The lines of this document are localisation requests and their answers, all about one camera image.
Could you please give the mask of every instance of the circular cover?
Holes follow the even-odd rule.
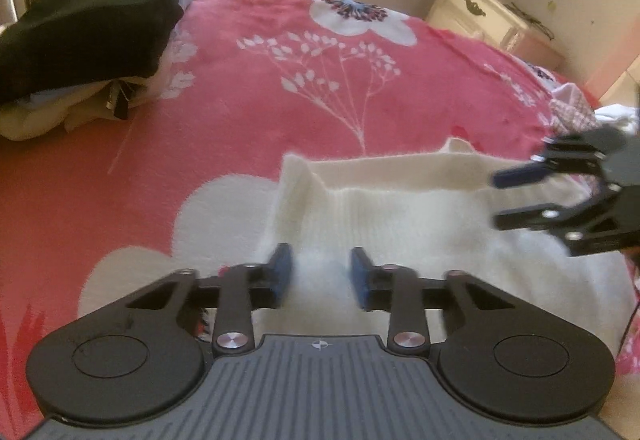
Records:
[[[551,424],[596,409],[609,393],[614,360],[595,336],[510,310],[481,316],[453,333],[438,359],[446,381],[472,406],[504,420]]]
[[[97,331],[81,344],[72,327],[40,341],[29,356],[27,378],[43,412],[115,425],[142,420],[184,398],[204,374],[200,347],[175,324],[139,321],[121,334]]]

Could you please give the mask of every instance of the cream knit garment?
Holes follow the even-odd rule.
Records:
[[[450,139],[437,153],[310,162],[284,158],[278,195],[258,260],[278,242],[294,251],[284,307],[254,312],[265,332],[379,334],[388,315],[356,305],[348,261],[363,246],[375,264],[397,263],[422,277],[460,269],[596,334],[615,354],[634,307],[618,252],[569,258],[544,232],[492,228],[492,213],[543,202],[575,204],[585,191],[568,177],[498,191],[491,172],[518,162],[483,156]],[[433,342],[444,340],[437,312]]]

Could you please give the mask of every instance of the floral blanket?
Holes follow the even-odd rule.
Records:
[[[550,96],[488,46],[335,0],[194,0],[159,99],[130,120],[0,142],[0,433],[41,419],[24,376],[48,332],[180,266],[251,258],[283,154],[439,149],[526,160]],[[625,361],[626,370],[638,362]]]

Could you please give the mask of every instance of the white branch print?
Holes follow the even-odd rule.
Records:
[[[335,37],[308,31],[301,35],[287,32],[267,40],[254,35],[236,43],[242,50],[268,57],[278,69],[285,91],[309,100],[340,120],[354,134],[362,153],[366,153],[369,99],[401,74],[396,62],[381,48],[365,42],[351,46]],[[351,60],[369,64],[368,81],[359,83],[353,77],[350,80]]]

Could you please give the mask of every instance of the metal screw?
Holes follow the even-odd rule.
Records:
[[[568,232],[564,235],[564,237],[568,239],[570,242],[577,242],[578,240],[581,240],[584,237],[584,234],[581,232]]]
[[[227,332],[226,334],[222,334],[218,336],[216,339],[218,346],[221,348],[229,348],[230,350],[234,350],[236,348],[242,348],[249,342],[249,337],[240,332]]]
[[[426,339],[418,332],[400,332],[394,337],[394,342],[403,348],[417,348],[422,346]]]

